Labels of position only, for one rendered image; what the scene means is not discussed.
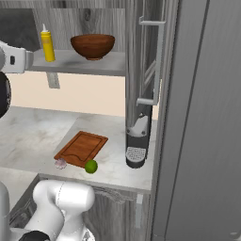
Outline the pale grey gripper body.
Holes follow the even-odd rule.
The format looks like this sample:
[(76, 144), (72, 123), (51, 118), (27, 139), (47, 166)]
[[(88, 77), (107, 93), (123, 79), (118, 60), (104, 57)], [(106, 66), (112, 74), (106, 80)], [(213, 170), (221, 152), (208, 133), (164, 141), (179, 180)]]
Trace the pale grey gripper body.
[(34, 53), (31, 51), (25, 51), (25, 70), (29, 70), (34, 62)]

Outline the yellow condiment bottle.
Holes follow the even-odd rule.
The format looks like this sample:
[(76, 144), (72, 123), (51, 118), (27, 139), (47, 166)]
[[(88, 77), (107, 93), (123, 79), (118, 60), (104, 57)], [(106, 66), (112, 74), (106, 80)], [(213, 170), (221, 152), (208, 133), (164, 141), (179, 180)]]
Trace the yellow condiment bottle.
[(42, 25), (42, 31), (40, 32), (41, 43), (43, 47), (43, 52), (45, 56), (45, 60), (47, 62), (53, 62), (56, 60), (55, 51), (52, 41), (52, 35), (49, 30), (46, 29), (45, 24)]

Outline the brown wooden bowl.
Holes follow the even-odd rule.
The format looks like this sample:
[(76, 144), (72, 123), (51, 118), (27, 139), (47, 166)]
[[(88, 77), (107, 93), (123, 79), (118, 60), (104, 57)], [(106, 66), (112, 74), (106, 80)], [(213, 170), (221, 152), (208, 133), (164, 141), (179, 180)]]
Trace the brown wooden bowl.
[(87, 60), (100, 60), (113, 48), (115, 38), (106, 34), (86, 34), (71, 38), (74, 51)]

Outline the brown wooden cutting board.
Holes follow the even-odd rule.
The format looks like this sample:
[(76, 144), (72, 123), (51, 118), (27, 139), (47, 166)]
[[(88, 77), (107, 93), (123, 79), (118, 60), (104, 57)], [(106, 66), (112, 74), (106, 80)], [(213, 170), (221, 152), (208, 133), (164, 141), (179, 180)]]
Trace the brown wooden cutting board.
[(107, 137), (79, 131), (55, 156), (68, 164), (83, 168), (108, 141)]

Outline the grey wood cabinet door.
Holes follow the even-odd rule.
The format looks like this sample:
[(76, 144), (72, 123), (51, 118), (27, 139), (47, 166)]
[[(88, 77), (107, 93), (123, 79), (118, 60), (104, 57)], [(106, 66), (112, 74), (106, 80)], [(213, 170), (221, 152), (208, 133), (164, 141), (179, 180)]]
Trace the grey wood cabinet door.
[(144, 21), (164, 22), (168, 0), (125, 0), (125, 118), (133, 127), (148, 107), (138, 98), (153, 98), (154, 76), (146, 80), (157, 57), (158, 26), (141, 25)]

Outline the pale pink garlic bulb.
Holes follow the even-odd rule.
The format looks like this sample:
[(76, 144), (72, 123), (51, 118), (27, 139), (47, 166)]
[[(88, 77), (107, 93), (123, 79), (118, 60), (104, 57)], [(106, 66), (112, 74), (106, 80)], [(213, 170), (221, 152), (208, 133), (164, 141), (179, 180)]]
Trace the pale pink garlic bulb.
[(57, 169), (64, 169), (67, 166), (67, 162), (63, 158), (60, 158), (56, 160), (55, 166)]

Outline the green lime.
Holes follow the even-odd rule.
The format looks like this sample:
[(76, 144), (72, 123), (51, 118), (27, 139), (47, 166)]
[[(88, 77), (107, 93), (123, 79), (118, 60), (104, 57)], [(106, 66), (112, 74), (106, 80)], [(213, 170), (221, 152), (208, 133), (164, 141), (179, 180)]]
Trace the green lime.
[(86, 164), (85, 164), (85, 171), (87, 173), (94, 173), (98, 168), (98, 164), (95, 160), (89, 160)]

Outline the grey wood base cabinet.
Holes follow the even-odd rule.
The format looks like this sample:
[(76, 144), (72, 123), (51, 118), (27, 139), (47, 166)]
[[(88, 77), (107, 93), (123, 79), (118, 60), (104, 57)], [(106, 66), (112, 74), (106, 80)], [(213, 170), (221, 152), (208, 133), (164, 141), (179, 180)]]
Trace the grey wood base cabinet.
[[(37, 175), (10, 211), (11, 228), (23, 228), (37, 209), (32, 194), (46, 177)], [(95, 202), (83, 214), (96, 241), (147, 241), (150, 195), (108, 187), (93, 186)]]

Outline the black and silver coffee machine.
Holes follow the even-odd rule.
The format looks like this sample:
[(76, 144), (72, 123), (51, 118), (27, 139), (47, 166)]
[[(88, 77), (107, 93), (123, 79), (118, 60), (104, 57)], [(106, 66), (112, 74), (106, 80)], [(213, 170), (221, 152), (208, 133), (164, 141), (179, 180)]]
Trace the black and silver coffee machine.
[(136, 124), (126, 130), (126, 164), (132, 169), (141, 168), (148, 156), (153, 107), (145, 105)]

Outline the grey fridge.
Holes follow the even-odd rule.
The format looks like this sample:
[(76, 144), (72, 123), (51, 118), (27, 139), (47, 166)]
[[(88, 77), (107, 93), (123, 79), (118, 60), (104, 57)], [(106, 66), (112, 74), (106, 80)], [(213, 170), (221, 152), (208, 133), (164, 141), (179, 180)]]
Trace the grey fridge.
[(241, 241), (241, 0), (181, 0), (152, 241)]

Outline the grey wood wall cabinet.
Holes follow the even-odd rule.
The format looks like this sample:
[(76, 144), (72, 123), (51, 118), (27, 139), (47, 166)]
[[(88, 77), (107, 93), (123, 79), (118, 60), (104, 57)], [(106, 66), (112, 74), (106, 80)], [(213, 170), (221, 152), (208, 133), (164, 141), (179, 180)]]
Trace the grey wood wall cabinet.
[[(45, 60), (40, 32), (51, 32), (56, 60)], [(106, 34), (115, 38), (110, 53), (87, 60), (71, 38)], [(0, 40), (34, 53), (32, 72), (125, 75), (125, 0), (0, 0)]]

